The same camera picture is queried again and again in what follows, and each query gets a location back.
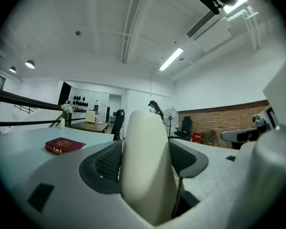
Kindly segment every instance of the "light blue tabletop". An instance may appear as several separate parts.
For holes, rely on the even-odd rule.
[[[44,148],[46,142],[58,137],[85,143],[86,147],[113,140],[112,134],[67,127],[0,134],[0,179],[7,190],[12,190],[18,182],[28,177],[44,162],[52,158],[60,158]]]

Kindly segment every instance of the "vase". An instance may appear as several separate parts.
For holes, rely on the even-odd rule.
[[[65,119],[61,118],[61,129],[65,128]]]

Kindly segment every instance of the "fan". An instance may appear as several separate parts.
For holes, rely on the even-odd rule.
[[[177,125],[179,122],[179,114],[174,109],[168,109],[163,113],[163,123],[170,127],[168,138],[170,138],[171,127]]]

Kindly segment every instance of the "ceiling light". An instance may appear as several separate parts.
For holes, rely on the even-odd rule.
[[[183,53],[183,49],[178,48],[172,56],[161,66],[159,71],[164,71],[181,53]]]
[[[27,60],[27,61],[25,62],[25,65],[28,66],[28,67],[31,68],[31,69],[35,69],[35,63],[34,63],[33,60]]]
[[[231,13],[234,9],[238,8],[243,3],[247,2],[248,0],[238,0],[238,2],[234,6],[224,6],[224,11],[226,14]]]
[[[16,68],[14,66],[10,67],[10,71],[12,71],[13,73],[16,73]]]

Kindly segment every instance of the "book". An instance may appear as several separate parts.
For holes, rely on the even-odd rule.
[[[73,152],[85,146],[85,143],[76,142],[63,137],[56,138],[44,144],[46,150],[56,155]]]

